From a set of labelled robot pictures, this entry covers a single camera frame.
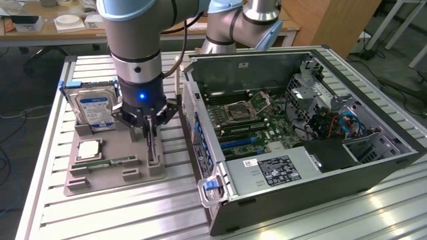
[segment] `white box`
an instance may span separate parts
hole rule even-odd
[[[39,20],[35,23],[15,23],[16,31],[19,32],[40,32],[45,21],[43,20],[41,16],[39,16]]]
[[[364,50],[364,46],[368,45],[368,41],[371,40],[371,35],[367,34],[364,31],[360,33],[358,42],[354,45],[351,50],[351,54],[360,54]]]
[[[55,19],[56,31],[59,34],[87,30],[79,16],[63,15]]]
[[[88,15],[84,20],[87,29],[104,29],[103,17],[99,14]]]

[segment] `floor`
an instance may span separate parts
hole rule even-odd
[[[371,20],[366,29],[370,33],[375,32],[383,19],[384,17],[378,17]],[[390,24],[386,33],[395,28],[396,24],[398,22]],[[420,81],[416,71],[408,68],[407,65],[426,43],[427,36],[412,29],[407,29],[391,50],[384,50],[383,47],[379,48],[386,55],[386,59],[375,57],[370,61],[364,61],[364,63],[378,76],[390,78],[399,83],[410,84],[416,89],[423,89],[427,87],[426,83]],[[180,42],[163,42],[161,50],[177,51],[180,50],[180,44]],[[199,46],[201,46],[201,41],[193,40],[188,43],[187,49],[191,50]],[[53,101],[64,57],[59,53],[51,52],[33,64],[35,74],[27,76],[23,73],[21,64],[29,55],[39,49],[40,48],[37,47],[32,47],[29,48],[29,54],[21,54],[17,48],[11,48],[7,55],[0,57],[0,114],[3,115],[16,115],[21,110],[35,106],[48,105]],[[71,55],[76,56],[104,55],[108,52],[105,44],[101,45],[100,50],[97,51],[92,49],[91,45],[65,46],[64,49]],[[370,81],[379,84],[376,78],[370,74],[368,69],[359,62],[352,62],[351,65]],[[427,57],[418,65],[418,69],[420,71],[427,71]],[[395,90],[386,88],[384,92],[400,105],[403,105],[403,97]],[[422,113],[424,110],[420,101],[411,97],[408,97],[407,107],[418,113]],[[48,113],[49,108],[45,107],[32,111],[28,114],[28,117],[43,116]],[[427,126],[427,120],[424,118],[419,116],[414,117],[424,126]],[[19,124],[21,123],[21,120],[21,118],[7,120],[0,118],[0,139],[4,139],[12,131],[15,131],[16,126],[12,126],[11,123]],[[15,239],[47,121],[47,117],[28,119],[24,137],[13,146],[4,149],[16,168],[21,186],[21,197],[12,209],[4,215],[0,215],[0,240]],[[3,170],[0,171],[0,181],[4,177],[5,171]],[[0,212],[9,207],[11,203],[13,203],[16,195],[17,182],[11,177],[0,187]]]

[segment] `white table leg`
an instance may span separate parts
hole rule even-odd
[[[415,68],[416,64],[419,64],[422,58],[426,56],[427,54],[427,45],[424,46],[424,48],[420,50],[419,54],[416,55],[416,57],[414,58],[414,60],[411,61],[411,63],[408,64],[408,67],[412,69]]]
[[[367,43],[367,46],[366,46],[367,50],[370,50],[374,47],[374,44],[375,44],[376,40],[379,39],[380,35],[383,34],[383,31],[384,31],[387,25],[390,24],[394,16],[396,15],[396,12],[400,9],[402,5],[403,5],[403,1],[398,0],[398,2],[395,3],[395,5],[394,5],[394,7],[392,7],[392,9],[391,9],[384,21],[382,22],[382,24],[380,24],[380,26],[379,26],[379,28],[378,28],[378,30],[375,32],[371,40]]]
[[[414,9],[412,13],[407,16],[399,30],[395,32],[388,44],[386,45],[386,49],[391,49],[395,42],[398,41],[400,35],[403,34],[404,30],[407,29],[410,23],[412,22],[414,18],[416,17],[416,15],[419,14],[420,10],[423,9],[426,5],[426,1],[420,2],[418,7]]]
[[[288,31],[286,32],[287,34],[284,35],[284,39],[282,42],[282,47],[291,47],[294,44],[295,36],[296,36],[298,31]]]

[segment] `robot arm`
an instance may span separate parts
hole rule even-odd
[[[212,0],[203,54],[233,53],[236,42],[267,50],[282,31],[280,0]]]
[[[147,136],[177,112],[176,100],[167,99],[163,91],[160,32],[196,16],[209,0],[97,0],[96,4],[121,90],[112,116]]]

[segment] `wooden desk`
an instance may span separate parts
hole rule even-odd
[[[59,16],[59,12],[68,10],[64,6],[43,7],[40,2],[27,2],[25,11],[35,16],[41,16],[45,23],[41,32],[4,32],[4,21],[0,21],[0,47],[31,47],[31,46],[59,46],[76,44],[99,44],[107,43],[105,31],[103,29],[87,29],[84,31],[57,33],[53,19]],[[284,37],[282,46],[291,46],[296,32],[300,26],[291,20],[288,14],[282,11],[280,19],[283,19],[283,30],[279,36]],[[188,39],[204,39],[207,31],[188,30]],[[161,40],[181,40],[183,31],[168,35],[161,35]]]
[[[294,46],[326,44],[343,58],[347,57],[380,2],[382,0],[282,0],[283,8],[302,26]]]

